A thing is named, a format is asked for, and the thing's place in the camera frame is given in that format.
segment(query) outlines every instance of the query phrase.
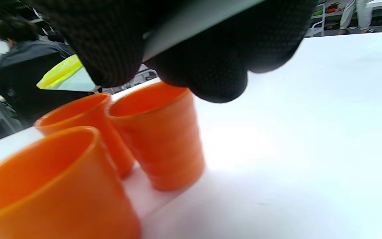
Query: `orange cup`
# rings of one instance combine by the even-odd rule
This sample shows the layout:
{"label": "orange cup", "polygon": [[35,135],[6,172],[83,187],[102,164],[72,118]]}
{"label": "orange cup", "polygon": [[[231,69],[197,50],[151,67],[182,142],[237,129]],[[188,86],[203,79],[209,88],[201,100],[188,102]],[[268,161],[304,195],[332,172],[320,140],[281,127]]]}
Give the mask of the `orange cup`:
{"label": "orange cup", "polygon": [[63,130],[0,163],[0,239],[140,236],[97,129]]}
{"label": "orange cup", "polygon": [[111,102],[109,93],[83,97],[42,116],[35,122],[35,127],[44,135],[77,126],[92,126],[99,129],[119,174],[125,177],[132,169],[135,160],[106,116],[106,109]]}
{"label": "orange cup", "polygon": [[155,189],[181,189],[203,173],[203,150],[189,89],[155,83],[122,97],[108,114]]}

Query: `gloved hand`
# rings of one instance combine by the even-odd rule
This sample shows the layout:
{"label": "gloved hand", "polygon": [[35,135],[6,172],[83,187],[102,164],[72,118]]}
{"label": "gloved hand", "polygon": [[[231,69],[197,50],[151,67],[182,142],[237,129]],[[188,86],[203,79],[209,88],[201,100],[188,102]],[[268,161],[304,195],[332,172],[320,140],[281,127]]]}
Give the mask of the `gloved hand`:
{"label": "gloved hand", "polygon": [[[178,0],[31,0],[76,51],[97,85],[123,85],[143,57],[143,34]],[[247,70],[272,71],[302,41],[317,0],[266,0],[153,57],[145,64],[162,81],[224,103],[247,86]]]}

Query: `dark hair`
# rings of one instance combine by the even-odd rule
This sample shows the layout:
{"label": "dark hair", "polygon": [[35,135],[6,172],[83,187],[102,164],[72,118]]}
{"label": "dark hair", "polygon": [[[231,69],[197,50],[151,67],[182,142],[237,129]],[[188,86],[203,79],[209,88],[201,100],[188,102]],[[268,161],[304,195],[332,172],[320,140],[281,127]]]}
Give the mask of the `dark hair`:
{"label": "dark hair", "polygon": [[52,42],[60,42],[60,43],[65,42],[63,35],[61,35],[59,31],[48,32],[48,40]]}
{"label": "dark hair", "polygon": [[15,42],[39,40],[36,25],[24,18],[6,17],[0,21],[0,40]]}

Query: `floor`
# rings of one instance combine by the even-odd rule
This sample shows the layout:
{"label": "floor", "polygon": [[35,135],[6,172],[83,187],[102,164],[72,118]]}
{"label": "floor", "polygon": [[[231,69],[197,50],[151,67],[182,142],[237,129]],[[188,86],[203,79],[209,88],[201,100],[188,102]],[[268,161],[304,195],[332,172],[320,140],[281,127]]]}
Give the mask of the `floor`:
{"label": "floor", "polygon": [[[376,30],[377,32],[382,32],[382,25],[381,26],[371,26],[371,28]],[[357,27],[355,29],[349,29],[349,32],[351,34],[357,34],[357,33],[360,33],[360,30]],[[325,30],[324,31],[325,36],[335,36],[337,34],[338,34],[338,29],[337,30]]]}

